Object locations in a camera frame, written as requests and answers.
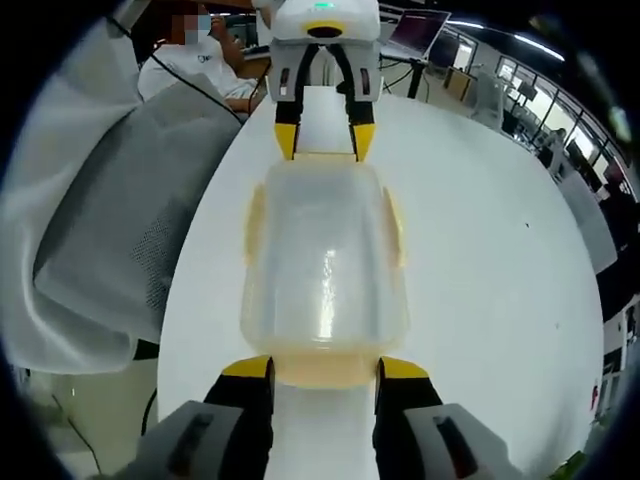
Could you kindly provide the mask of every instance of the yellow plastic tab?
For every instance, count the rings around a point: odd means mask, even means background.
[[[376,124],[368,123],[364,125],[354,125],[352,128],[353,137],[356,142],[356,155],[358,157],[358,161],[364,162],[367,152],[369,152],[371,140],[373,140],[373,133],[376,130]]]
[[[265,189],[260,184],[253,190],[253,197],[247,212],[247,221],[244,227],[244,260],[251,265],[260,248],[262,235],[262,223],[264,222]]]
[[[385,378],[429,378],[427,371],[415,363],[391,357],[381,357],[380,360],[384,364]]]
[[[267,365],[269,364],[269,355],[260,355],[259,357],[245,358],[232,363],[222,371],[222,375],[230,377],[258,377],[263,378],[267,374]]]
[[[305,23],[302,26],[302,30],[304,30],[305,33],[314,28],[335,28],[340,32],[340,35],[345,31],[344,23],[336,20],[316,20],[315,22]]]
[[[297,125],[276,123],[276,139],[285,160],[293,160],[293,149],[296,143]]]

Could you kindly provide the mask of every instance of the desk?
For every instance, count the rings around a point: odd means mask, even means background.
[[[305,102],[299,145],[348,152],[334,88],[306,87]],[[253,355],[239,329],[243,226],[254,186],[281,158],[274,111],[265,101],[246,122],[182,248],[162,331],[160,418]],[[406,232],[411,330],[390,354],[426,368],[445,402],[462,404],[515,466],[541,478],[583,447],[602,375],[598,291],[571,211],[537,159],[482,125],[392,95],[375,115],[367,161]]]
[[[562,179],[558,188],[578,224],[593,270],[600,273],[617,260],[618,253],[598,200],[576,171]]]

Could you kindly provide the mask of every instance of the window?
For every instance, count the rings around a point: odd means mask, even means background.
[[[545,120],[544,126],[547,131],[564,128],[567,135],[569,135],[578,119],[578,112],[572,108],[566,98],[562,98],[563,96],[566,97],[566,95],[560,93],[556,102],[551,106],[549,116]]]
[[[502,57],[498,64],[498,77],[504,78],[507,82],[511,82],[513,75],[516,73],[516,62]]]
[[[604,171],[608,166],[609,162],[607,162],[607,159],[604,155],[600,155],[593,164],[593,171],[596,172],[596,175],[598,175],[598,178],[603,184],[607,183],[607,179],[604,176]]]
[[[534,84],[536,89],[536,98],[526,103],[525,108],[531,111],[538,120],[542,121],[551,107],[553,97],[558,90],[550,82],[538,77]]]
[[[585,128],[582,125],[582,121],[571,133],[571,135],[569,135],[569,140],[567,144],[571,142],[576,142],[576,145],[578,145],[578,148],[582,152],[582,155],[584,156],[584,158],[587,159],[587,161],[592,159],[593,158],[592,156],[594,154],[598,155],[598,149],[596,149],[594,140],[592,140],[592,137],[586,133]]]
[[[471,60],[473,59],[476,48],[478,48],[478,42],[472,40],[471,38],[465,37],[464,35],[460,35],[460,33],[458,33],[457,31],[447,27],[445,27],[443,31],[456,37],[459,42],[458,52],[456,53],[456,58],[453,61],[453,68],[457,68],[459,70],[462,70],[463,72],[469,73],[469,68],[471,68]]]
[[[518,91],[518,88],[520,87],[520,85],[522,85],[522,83],[533,85],[535,76],[535,73],[533,73],[531,70],[524,68],[522,65],[518,65],[515,75],[511,79],[511,85],[513,86],[513,88],[509,90],[507,95],[518,102],[518,104],[524,105],[527,101],[527,98]]]
[[[453,61],[453,68],[459,68],[463,72],[468,72],[469,67],[471,67],[473,52],[478,44],[462,35],[459,35],[458,39],[460,40],[460,46],[458,47],[456,59]]]

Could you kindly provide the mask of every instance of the office room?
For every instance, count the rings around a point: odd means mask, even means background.
[[[619,478],[629,6],[38,9],[0,175],[3,413],[28,470]]]

